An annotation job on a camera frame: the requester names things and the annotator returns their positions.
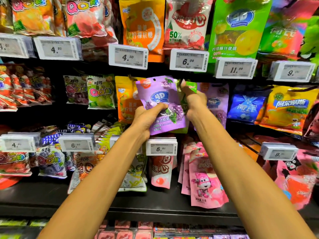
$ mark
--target lemon illustration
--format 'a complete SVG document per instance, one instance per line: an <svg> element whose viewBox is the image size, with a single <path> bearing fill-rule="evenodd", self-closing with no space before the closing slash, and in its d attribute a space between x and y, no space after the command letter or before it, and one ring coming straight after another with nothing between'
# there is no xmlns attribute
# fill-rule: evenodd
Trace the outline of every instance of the lemon illustration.
<svg viewBox="0 0 319 239"><path fill-rule="evenodd" d="M257 30L248 30L238 36L235 46L237 53L243 56L257 52L262 33Z"/></svg>
<svg viewBox="0 0 319 239"><path fill-rule="evenodd" d="M221 34L225 32L226 28L227 28L226 24L217 24L215 27L215 32L216 34Z"/></svg>

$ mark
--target forearm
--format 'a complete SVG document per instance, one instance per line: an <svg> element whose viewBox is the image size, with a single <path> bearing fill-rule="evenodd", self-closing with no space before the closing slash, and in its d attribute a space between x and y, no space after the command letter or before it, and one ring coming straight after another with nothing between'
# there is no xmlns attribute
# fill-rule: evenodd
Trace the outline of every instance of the forearm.
<svg viewBox="0 0 319 239"><path fill-rule="evenodd" d="M215 116L201 108L194 117L198 136L249 235L254 239L315 238L284 193Z"/></svg>
<svg viewBox="0 0 319 239"><path fill-rule="evenodd" d="M53 215L39 238L92 239L144 142L131 126Z"/></svg>

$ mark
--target hand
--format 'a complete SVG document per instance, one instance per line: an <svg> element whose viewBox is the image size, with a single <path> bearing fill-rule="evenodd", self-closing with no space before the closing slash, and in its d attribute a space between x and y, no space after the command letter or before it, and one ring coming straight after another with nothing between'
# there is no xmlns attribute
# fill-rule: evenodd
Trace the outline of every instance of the hand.
<svg viewBox="0 0 319 239"><path fill-rule="evenodd" d="M135 110L135 116L132 126L137 127L138 133L142 133L144 141L150 137L150 126L154 123L157 115L161 110L168 108L167 104L158 103L155 107L145 110L143 106L139 106Z"/></svg>
<svg viewBox="0 0 319 239"><path fill-rule="evenodd" d="M186 116L191 122L193 122L193 119L200 113L198 112L200 109L207 109L207 97L200 91L197 91L197 93L193 92L186 85L185 80L181 82L181 90L185 93L188 103L188 112Z"/></svg>

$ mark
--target pink cartoon character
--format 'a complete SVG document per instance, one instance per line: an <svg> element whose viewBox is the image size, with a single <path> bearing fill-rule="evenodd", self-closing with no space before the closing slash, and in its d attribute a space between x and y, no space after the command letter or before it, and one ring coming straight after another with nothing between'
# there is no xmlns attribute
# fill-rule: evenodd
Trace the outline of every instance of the pink cartoon character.
<svg viewBox="0 0 319 239"><path fill-rule="evenodd" d="M192 179L192 182L197 184L198 190L198 196L199 197L205 197L205 198L211 198L212 196L209 194L208 189L212 186L211 181L209 180L209 177L207 174L204 173L195 173L196 179Z"/></svg>

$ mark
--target black shelf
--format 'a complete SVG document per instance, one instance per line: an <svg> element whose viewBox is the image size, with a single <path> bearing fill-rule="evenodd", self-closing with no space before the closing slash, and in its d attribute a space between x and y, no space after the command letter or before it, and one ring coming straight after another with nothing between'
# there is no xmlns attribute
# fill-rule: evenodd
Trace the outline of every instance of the black shelf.
<svg viewBox="0 0 319 239"><path fill-rule="evenodd" d="M0 190L1 217L51 217L67 197L69 179L58 180L32 176ZM319 206L311 202L299 211L310 227L319 227ZM241 226L234 204L230 201L218 209L190 206L190 197L181 194L177 175L171 188L148 185L146 193L118 193L106 215L109 220L157 221L171 223Z"/></svg>

